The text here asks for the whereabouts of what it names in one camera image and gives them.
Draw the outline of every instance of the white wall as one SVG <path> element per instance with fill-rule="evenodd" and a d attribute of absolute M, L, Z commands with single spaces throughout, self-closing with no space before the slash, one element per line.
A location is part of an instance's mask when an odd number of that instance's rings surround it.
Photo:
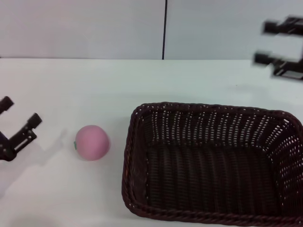
<path fill-rule="evenodd" d="M 0 56 L 161 59 L 163 0 L 0 0 Z"/>
<path fill-rule="evenodd" d="M 302 0 L 168 0 L 165 59 L 299 58 L 303 38 L 261 36 L 266 19 L 290 14 L 303 17 Z"/>

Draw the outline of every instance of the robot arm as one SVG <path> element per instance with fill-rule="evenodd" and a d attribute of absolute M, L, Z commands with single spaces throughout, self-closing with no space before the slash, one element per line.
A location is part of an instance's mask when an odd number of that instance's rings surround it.
<path fill-rule="evenodd" d="M 303 36 L 303 18 L 288 17 L 284 22 L 266 21 L 263 33 L 286 34 Z M 263 65 L 272 65 L 274 76 L 284 76 L 294 79 L 303 79 L 303 59 L 299 61 L 287 61 L 266 53 L 256 53 L 254 62 Z"/>
<path fill-rule="evenodd" d="M 0 101 L 0 114 L 7 111 L 14 103 L 9 97 Z M 33 114 L 27 123 L 10 139 L 0 131 L 0 160 L 12 161 L 17 153 L 37 138 L 35 129 L 42 122 L 38 114 Z"/>

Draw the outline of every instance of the white table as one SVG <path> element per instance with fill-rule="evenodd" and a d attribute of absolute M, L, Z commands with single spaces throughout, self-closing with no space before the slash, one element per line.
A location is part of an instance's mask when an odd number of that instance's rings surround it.
<path fill-rule="evenodd" d="M 32 144 L 0 162 L 1 227 L 183 227 L 140 218 L 125 206 L 121 178 L 132 111 L 148 102 L 254 106 L 289 111 L 303 121 L 303 83 L 272 79 L 250 61 L 115 61 L 0 59 L 0 98 L 15 102 L 0 116 L 13 135 L 32 113 L 43 123 Z M 111 139 L 99 161 L 73 148 L 82 126 Z"/>

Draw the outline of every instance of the brown basket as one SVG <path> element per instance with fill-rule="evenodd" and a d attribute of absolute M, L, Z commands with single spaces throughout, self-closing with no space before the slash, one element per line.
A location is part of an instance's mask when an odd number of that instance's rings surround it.
<path fill-rule="evenodd" d="M 302 132 L 283 111 L 141 105 L 125 148 L 125 205 L 166 221 L 301 226 Z"/>

